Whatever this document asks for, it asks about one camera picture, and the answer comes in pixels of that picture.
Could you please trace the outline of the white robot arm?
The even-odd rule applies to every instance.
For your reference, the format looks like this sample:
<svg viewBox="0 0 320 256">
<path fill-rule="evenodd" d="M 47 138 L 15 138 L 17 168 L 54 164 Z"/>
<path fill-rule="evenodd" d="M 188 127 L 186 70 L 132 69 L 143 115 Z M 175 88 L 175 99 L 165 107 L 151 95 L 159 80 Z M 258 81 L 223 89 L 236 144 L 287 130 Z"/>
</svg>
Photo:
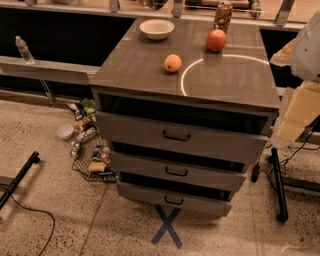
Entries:
<svg viewBox="0 0 320 256">
<path fill-rule="evenodd" d="M 289 66 L 292 74 L 303 80 L 294 90 L 273 138 L 274 145 L 283 147 L 293 144 L 320 115 L 320 11 L 270 62 Z"/>
</svg>

